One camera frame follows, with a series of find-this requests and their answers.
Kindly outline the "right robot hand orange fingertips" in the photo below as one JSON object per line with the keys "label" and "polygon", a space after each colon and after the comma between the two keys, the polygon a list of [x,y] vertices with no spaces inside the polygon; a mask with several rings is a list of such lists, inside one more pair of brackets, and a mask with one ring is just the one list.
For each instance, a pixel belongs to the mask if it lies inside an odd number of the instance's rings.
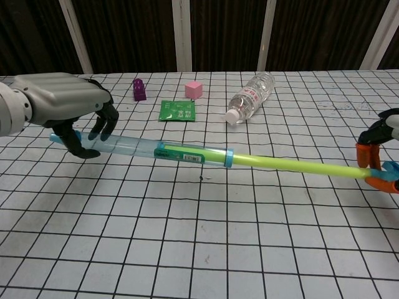
{"label": "right robot hand orange fingertips", "polygon": [[365,182],[375,189],[398,193],[398,163],[380,160],[380,145],[398,139],[398,109],[392,108],[378,114],[379,120],[363,131],[356,143],[357,164],[370,170]]}

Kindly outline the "left robot hand grey black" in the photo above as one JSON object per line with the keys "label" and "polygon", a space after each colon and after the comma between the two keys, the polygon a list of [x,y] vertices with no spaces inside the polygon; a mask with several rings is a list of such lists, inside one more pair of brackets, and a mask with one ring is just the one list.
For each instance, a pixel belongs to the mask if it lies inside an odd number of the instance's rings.
{"label": "left robot hand grey black", "polygon": [[74,122],[84,115],[96,113],[89,139],[100,136],[106,141],[119,118],[111,93],[91,78],[63,72],[17,75],[11,89],[22,92],[29,102],[27,108],[32,115],[27,116],[26,121],[51,128],[67,150],[81,159],[96,158],[100,152],[82,146],[73,129]]}

